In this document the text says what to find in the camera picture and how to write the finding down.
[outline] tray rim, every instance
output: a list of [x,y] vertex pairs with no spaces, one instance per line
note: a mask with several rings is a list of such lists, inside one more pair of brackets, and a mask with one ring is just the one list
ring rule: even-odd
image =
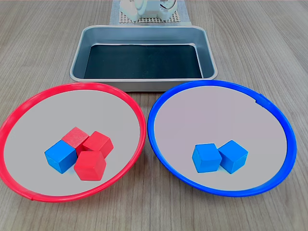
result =
[[124,25],[93,25],[93,26],[88,26],[86,28],[84,28],[81,32],[81,36],[80,36],[80,39],[79,39],[79,42],[78,42],[78,46],[77,46],[77,49],[76,49],[76,52],[75,52],[75,55],[74,55],[74,58],[73,58],[73,61],[72,61],[72,65],[71,65],[71,68],[69,70],[69,76],[72,80],[74,80],[75,82],[100,82],[100,83],[118,83],[118,82],[127,82],[127,83],[134,83],[134,82],[139,82],[139,83],[151,83],[151,82],[189,82],[189,81],[195,81],[195,80],[200,80],[200,79],[195,79],[195,78],[185,78],[185,79],[182,79],[182,78],[157,78],[157,79],[140,79],[140,78],[134,78],[134,79],[126,79],[126,78],[119,78],[119,79],[109,79],[109,78],[104,78],[104,79],[92,79],[92,78],[89,78],[89,79],[84,79],[84,78],[77,78],[74,76],[73,74],[73,69],[75,68],[75,64],[76,64],[76,60],[77,60],[77,56],[78,56],[78,53],[80,51],[80,46],[81,46],[81,42],[84,38],[84,35],[86,33],[87,30],[89,29],[92,29],[92,28],[130,28],[130,27],[133,27],[133,28],[195,28],[197,30],[200,30],[202,31],[202,33],[204,34],[204,37],[205,37],[205,41],[206,41],[206,45],[208,47],[208,52],[209,52],[209,55],[210,55],[210,58],[211,58],[211,62],[212,62],[212,66],[213,66],[213,69],[214,69],[214,73],[211,77],[209,78],[202,78],[204,80],[212,80],[212,79],[215,79],[218,75],[218,71],[217,71],[217,66],[216,66],[216,63],[214,61],[214,56],[213,56],[213,53],[212,53],[212,50],[211,50],[211,47],[210,47],[210,44],[209,44],[209,41],[208,41],[208,36],[207,36],[207,33],[206,31],[199,27],[199,26],[124,26]]
[[[193,180],[188,179],[187,177],[180,174],[178,171],[176,171],[164,158],[164,156],[159,151],[158,145],[155,140],[155,134],[154,134],[154,122],[156,115],[160,109],[160,107],[166,102],[169,98],[171,98],[173,95],[187,90],[191,88],[196,87],[202,87],[202,86],[219,86],[219,87],[225,87],[232,90],[237,90],[239,92],[242,92],[253,99],[256,100],[256,103],[267,109],[271,114],[273,114],[276,119],[279,121],[280,125],[282,126],[284,133],[286,135],[287,140],[287,153],[286,158],[283,162],[282,167],[280,170],[275,174],[274,177],[272,177],[267,182],[263,183],[262,185],[259,185],[257,187],[247,189],[247,190],[239,190],[239,191],[226,191],[226,190],[218,190],[213,189],[210,187],[206,187],[204,185],[198,184],[194,182]],[[192,81],[180,84],[178,86],[175,86],[171,88],[170,90],[166,91],[153,105],[151,108],[151,111],[149,113],[148,118],[148,138],[149,142],[151,144],[151,147],[159,159],[159,161],[169,170],[174,176],[179,178],[181,181],[185,182],[186,184],[197,188],[201,191],[204,191],[206,193],[211,193],[219,196],[226,196],[226,197],[247,197],[247,196],[254,196],[258,195],[264,192],[267,192],[276,186],[278,186],[281,182],[283,182],[287,176],[292,171],[295,161],[296,161],[296,155],[297,155],[297,145],[296,145],[296,138],[294,131],[292,129],[291,124],[287,120],[287,118],[284,116],[284,114],[280,111],[280,109],[274,105],[270,100],[268,100],[265,96],[263,96],[260,93],[255,92],[254,90],[251,90],[249,88],[246,88],[244,86],[230,83],[222,80],[212,80],[212,81],[206,81],[206,80],[199,80],[199,81]]]
[[[87,190],[85,192],[81,192],[78,194],[73,195],[67,195],[67,196],[50,196],[50,195],[43,195],[37,192],[33,192],[31,190],[26,189],[25,187],[21,186],[18,182],[16,182],[10,173],[8,172],[5,161],[4,161],[4,148],[6,140],[12,130],[12,128],[15,126],[16,122],[33,106],[38,104],[39,102],[68,91],[74,91],[74,90],[97,90],[106,92],[109,94],[112,94],[124,102],[126,102],[130,108],[134,111],[138,122],[140,126],[140,138],[139,142],[136,148],[136,151],[133,155],[133,157],[130,159],[130,161],[125,165],[125,167],[118,172],[114,177],[112,177],[110,180],[106,181],[105,183]],[[136,163],[138,158],[141,155],[141,152],[144,148],[146,139],[146,122],[144,114],[140,108],[140,106],[137,104],[137,102],[130,97],[128,94],[123,92],[120,89],[117,89],[115,87],[105,85],[102,83],[68,83],[60,86],[56,86],[47,90],[42,91],[41,93],[38,93],[25,102],[23,102],[21,105],[19,105],[3,122],[1,128],[0,128],[0,178],[3,180],[3,182],[14,192],[19,194],[20,196],[23,196],[30,200],[40,201],[40,202],[50,202],[50,203],[59,203],[59,202],[68,202],[68,201],[74,201],[83,199],[88,196],[92,196],[108,187],[116,183],[119,179],[121,179]]]

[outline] blue cube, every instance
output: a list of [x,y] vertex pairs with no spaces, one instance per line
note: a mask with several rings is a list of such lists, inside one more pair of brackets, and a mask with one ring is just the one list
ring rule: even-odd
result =
[[198,173],[218,170],[221,156],[215,144],[197,144],[192,155],[192,160]]
[[218,148],[222,157],[220,165],[230,174],[243,167],[246,163],[248,151],[235,141],[229,141]]
[[65,173],[77,161],[76,150],[63,140],[45,152],[48,164],[61,174]]

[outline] red cube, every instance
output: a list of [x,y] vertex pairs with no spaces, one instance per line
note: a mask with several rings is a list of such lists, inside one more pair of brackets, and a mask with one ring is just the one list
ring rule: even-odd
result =
[[101,151],[104,158],[113,150],[114,146],[111,139],[98,131],[93,134],[83,143],[86,151]]
[[74,170],[81,180],[101,180],[106,168],[106,161],[100,151],[82,151]]
[[82,144],[84,143],[84,141],[86,141],[88,137],[89,135],[87,133],[77,127],[74,127],[62,138],[62,140],[68,145],[75,148],[76,153],[79,156],[80,152],[85,151]]

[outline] black tray bottom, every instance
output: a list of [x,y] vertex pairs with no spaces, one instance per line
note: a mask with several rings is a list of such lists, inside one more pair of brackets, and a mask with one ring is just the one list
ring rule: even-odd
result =
[[86,79],[202,78],[190,45],[95,45]]

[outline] metal grid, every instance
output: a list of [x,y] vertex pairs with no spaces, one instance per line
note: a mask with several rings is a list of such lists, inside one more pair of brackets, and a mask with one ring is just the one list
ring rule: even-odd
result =
[[180,21],[180,15],[178,11],[175,11],[167,21],[162,21],[160,18],[141,18],[138,21],[133,22],[122,12],[120,12],[119,20],[120,23],[179,23]]

